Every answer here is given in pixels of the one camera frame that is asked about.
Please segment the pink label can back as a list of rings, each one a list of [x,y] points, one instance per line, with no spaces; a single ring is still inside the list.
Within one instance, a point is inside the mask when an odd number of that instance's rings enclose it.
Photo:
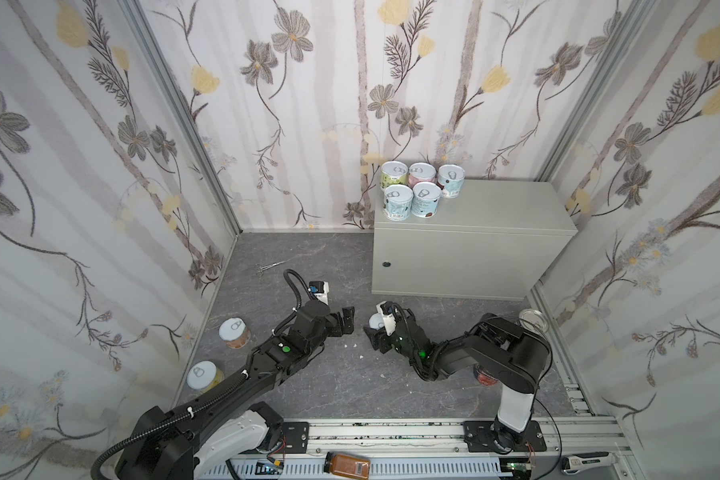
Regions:
[[[386,328],[384,317],[379,313],[373,314],[370,317],[368,324],[369,327],[374,330],[384,330]]]

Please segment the pink label can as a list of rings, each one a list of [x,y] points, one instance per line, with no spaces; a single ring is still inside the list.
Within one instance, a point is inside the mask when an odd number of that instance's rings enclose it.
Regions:
[[[384,317],[379,313],[373,314],[370,317],[368,324],[369,327],[374,330],[384,330],[386,328]]]
[[[420,182],[433,182],[436,178],[436,168],[426,162],[413,163],[408,167],[408,186],[413,188]]]

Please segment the teal can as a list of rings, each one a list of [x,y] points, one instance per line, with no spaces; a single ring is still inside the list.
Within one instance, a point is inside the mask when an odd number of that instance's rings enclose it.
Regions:
[[[391,221],[406,220],[411,211],[413,191],[407,185],[394,184],[384,190],[383,209]]]
[[[465,170],[458,165],[443,164],[437,172],[437,185],[443,198],[457,198],[466,178]]]
[[[434,216],[441,199],[441,188],[436,183],[421,181],[414,185],[412,191],[411,213],[419,218]]]

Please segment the green label can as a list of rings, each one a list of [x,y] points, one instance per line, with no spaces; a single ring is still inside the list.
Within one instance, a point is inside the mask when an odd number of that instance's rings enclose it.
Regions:
[[[408,166],[400,161],[387,161],[381,166],[381,189],[408,183]]]

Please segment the pink label can front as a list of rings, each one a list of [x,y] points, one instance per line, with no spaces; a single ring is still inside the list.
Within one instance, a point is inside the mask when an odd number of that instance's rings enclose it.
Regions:
[[[436,178],[436,168],[426,162],[413,163],[408,167],[408,186],[413,188],[420,182],[433,182]]]

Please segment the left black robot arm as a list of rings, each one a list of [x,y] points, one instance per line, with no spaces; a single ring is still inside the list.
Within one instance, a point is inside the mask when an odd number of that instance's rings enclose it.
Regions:
[[[354,307],[332,311],[296,271],[283,277],[296,304],[243,366],[191,401],[145,412],[129,437],[94,460],[91,478],[104,478],[116,457],[119,479],[195,479],[237,453],[277,443],[282,419],[260,396],[306,368],[328,338],[352,334],[355,320]]]

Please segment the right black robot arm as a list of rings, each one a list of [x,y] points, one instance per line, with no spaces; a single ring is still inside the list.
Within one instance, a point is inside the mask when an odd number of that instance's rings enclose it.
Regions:
[[[478,441],[499,454],[509,454],[524,443],[540,381],[552,363],[553,352],[543,336],[487,313],[462,335],[434,343],[413,311],[395,302],[379,304],[375,316],[363,327],[372,348],[402,355],[421,380],[440,381],[476,367],[499,382],[499,409]]]

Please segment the orange label can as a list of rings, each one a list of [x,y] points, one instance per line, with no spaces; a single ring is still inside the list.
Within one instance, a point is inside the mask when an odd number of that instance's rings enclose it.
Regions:
[[[223,321],[218,329],[219,338],[230,348],[241,349],[250,340],[251,333],[245,321],[238,317]]]

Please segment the red dark label can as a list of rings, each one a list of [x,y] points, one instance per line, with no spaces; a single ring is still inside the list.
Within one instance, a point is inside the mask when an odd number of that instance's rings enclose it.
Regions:
[[[493,386],[498,383],[498,380],[486,373],[481,367],[475,366],[473,368],[473,375],[479,384],[483,386]]]

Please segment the yellow label can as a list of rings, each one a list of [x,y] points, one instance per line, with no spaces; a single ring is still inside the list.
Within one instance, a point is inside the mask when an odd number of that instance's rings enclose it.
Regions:
[[[191,366],[186,375],[187,386],[200,393],[219,385],[224,380],[223,371],[210,360],[200,361]]]

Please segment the blue label can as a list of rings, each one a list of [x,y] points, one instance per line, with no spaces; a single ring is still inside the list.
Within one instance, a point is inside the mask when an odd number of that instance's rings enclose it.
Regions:
[[[549,331],[549,323],[544,314],[536,309],[524,309],[519,312],[518,320],[520,324],[539,335],[546,336]]]

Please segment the grey metal cabinet box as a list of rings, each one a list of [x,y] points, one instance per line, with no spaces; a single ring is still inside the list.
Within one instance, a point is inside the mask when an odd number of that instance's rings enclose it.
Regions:
[[[371,290],[519,301],[578,230],[549,183],[468,180],[431,217],[393,221],[377,202]]]

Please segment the orange brown bottle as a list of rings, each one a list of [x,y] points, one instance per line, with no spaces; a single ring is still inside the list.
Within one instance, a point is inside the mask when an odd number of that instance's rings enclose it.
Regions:
[[[325,473],[348,479],[368,480],[370,470],[369,459],[346,453],[328,452],[323,464]]]

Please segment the white handled tool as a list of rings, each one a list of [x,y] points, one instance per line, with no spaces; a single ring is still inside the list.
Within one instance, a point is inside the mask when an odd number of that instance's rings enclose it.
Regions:
[[[586,452],[568,455],[562,459],[561,472],[565,475],[577,475],[594,468],[611,466],[617,457],[611,452]]]

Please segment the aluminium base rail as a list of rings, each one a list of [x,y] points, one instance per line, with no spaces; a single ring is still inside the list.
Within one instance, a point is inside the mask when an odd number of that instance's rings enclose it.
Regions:
[[[524,443],[498,454],[478,441],[487,419],[289,419],[285,445],[270,454],[239,453],[206,470],[204,479],[329,479],[328,452],[371,461],[371,479],[642,479],[625,434],[611,417],[538,417]],[[614,465],[577,475],[562,459],[611,452]]]

